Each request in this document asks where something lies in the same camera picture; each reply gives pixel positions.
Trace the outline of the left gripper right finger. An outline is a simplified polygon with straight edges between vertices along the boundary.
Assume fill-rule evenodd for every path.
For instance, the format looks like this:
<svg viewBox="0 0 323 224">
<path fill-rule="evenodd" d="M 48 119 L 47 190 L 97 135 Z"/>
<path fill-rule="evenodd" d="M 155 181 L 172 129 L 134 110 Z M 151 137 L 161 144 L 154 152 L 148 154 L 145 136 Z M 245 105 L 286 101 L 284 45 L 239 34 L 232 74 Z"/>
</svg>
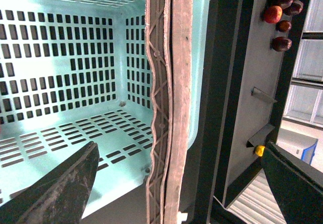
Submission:
<svg viewBox="0 0 323 224">
<path fill-rule="evenodd" d="M 322 223 L 322 172 L 271 142 L 261 166 L 286 223 Z"/>
</svg>

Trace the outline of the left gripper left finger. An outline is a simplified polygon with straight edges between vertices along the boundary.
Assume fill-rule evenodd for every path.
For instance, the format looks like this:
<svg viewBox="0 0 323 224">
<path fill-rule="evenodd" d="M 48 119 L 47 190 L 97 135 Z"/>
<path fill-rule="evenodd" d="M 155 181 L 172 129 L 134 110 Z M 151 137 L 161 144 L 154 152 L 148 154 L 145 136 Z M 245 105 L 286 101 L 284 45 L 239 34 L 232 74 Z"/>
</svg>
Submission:
<svg viewBox="0 0 323 224">
<path fill-rule="evenodd" d="M 79 223 L 99 162 L 91 141 L 1 207 L 1 223 Z"/>
</svg>

